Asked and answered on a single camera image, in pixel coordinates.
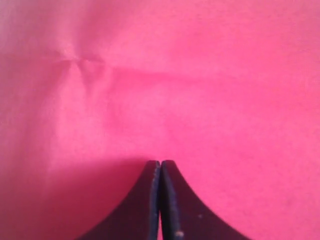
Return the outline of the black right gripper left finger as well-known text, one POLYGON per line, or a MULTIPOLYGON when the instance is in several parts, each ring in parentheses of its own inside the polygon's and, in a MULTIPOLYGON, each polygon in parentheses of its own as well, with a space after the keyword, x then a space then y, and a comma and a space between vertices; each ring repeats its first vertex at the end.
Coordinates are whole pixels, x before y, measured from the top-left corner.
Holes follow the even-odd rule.
POLYGON ((79 240, 156 240, 160 162, 147 161, 122 202, 79 240))

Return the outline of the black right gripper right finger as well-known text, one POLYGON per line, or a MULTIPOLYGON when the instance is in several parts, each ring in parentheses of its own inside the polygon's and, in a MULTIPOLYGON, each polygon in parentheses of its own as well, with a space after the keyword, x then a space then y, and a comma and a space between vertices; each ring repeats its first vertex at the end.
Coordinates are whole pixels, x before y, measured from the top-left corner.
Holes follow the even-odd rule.
POLYGON ((195 194, 173 160, 161 163, 161 228, 164 240, 247 240, 195 194))

